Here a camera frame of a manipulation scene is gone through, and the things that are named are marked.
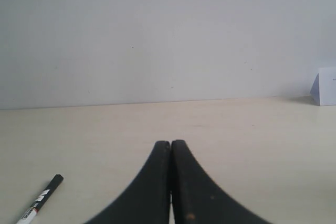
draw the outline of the white wall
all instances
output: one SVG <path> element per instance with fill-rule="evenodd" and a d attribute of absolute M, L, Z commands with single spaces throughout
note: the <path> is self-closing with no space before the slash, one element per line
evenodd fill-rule
<path fill-rule="evenodd" d="M 0 108 L 309 93 L 335 0 L 0 0 Z"/>

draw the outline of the black rubber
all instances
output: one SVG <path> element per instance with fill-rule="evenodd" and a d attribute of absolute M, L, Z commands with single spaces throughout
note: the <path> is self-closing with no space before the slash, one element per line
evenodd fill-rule
<path fill-rule="evenodd" d="M 168 224 L 169 164 L 169 142 L 156 142 L 133 182 L 113 203 L 87 224 Z"/>
<path fill-rule="evenodd" d="M 269 223 L 223 192 L 183 140 L 172 143 L 172 195 L 176 224 Z"/>

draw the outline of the black curved piece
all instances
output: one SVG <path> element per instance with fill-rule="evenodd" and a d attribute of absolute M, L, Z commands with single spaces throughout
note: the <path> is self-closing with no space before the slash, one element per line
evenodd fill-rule
<path fill-rule="evenodd" d="M 158 141 L 127 189 L 86 224 L 168 224 L 170 144 Z"/>
<path fill-rule="evenodd" d="M 176 224 L 266 224 L 223 192 L 183 140 L 172 143 L 172 195 Z"/>

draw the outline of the beige table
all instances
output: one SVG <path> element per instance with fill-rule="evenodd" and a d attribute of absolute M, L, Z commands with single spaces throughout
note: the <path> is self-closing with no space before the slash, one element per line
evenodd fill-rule
<path fill-rule="evenodd" d="M 209 175 L 273 223 L 336 223 L 336 106 L 237 99 L 0 111 L 0 223 L 65 180 L 33 224 L 83 223 L 157 140 L 185 139 Z"/>

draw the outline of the white label on pencil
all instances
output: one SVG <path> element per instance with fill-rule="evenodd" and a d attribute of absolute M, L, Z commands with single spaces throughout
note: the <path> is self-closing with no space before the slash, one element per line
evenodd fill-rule
<path fill-rule="evenodd" d="M 34 207 L 30 207 L 17 222 L 17 224 L 29 224 L 32 219 L 36 216 L 37 212 Z"/>

